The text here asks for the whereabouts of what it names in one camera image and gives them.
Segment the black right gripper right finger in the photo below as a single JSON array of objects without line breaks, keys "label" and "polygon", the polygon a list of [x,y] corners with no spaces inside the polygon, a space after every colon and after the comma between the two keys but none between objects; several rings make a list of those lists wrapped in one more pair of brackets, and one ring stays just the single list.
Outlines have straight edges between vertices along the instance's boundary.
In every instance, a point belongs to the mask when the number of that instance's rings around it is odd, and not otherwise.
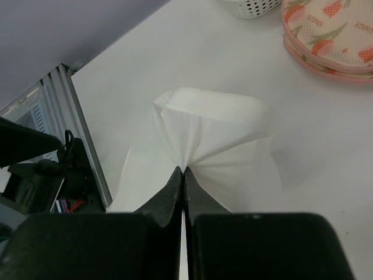
[{"label": "black right gripper right finger", "polygon": [[184,173],[190,279],[353,279],[331,224],[314,213],[231,213]]}]

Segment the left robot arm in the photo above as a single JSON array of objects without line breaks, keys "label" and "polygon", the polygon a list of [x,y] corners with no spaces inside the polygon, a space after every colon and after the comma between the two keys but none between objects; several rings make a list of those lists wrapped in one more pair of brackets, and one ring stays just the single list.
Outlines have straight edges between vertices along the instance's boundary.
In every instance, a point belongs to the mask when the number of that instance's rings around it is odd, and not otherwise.
[{"label": "left robot arm", "polygon": [[10,178],[1,203],[24,214],[104,212],[83,141],[65,140],[1,119],[1,167]]}]

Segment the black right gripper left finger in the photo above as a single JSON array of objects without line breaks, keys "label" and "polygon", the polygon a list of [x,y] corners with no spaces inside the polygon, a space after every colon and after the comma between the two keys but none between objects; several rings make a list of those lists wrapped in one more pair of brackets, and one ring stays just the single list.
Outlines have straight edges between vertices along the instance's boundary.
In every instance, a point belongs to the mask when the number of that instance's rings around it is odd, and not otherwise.
[{"label": "black right gripper left finger", "polygon": [[183,175],[133,213],[27,218],[1,256],[2,279],[178,279]]}]

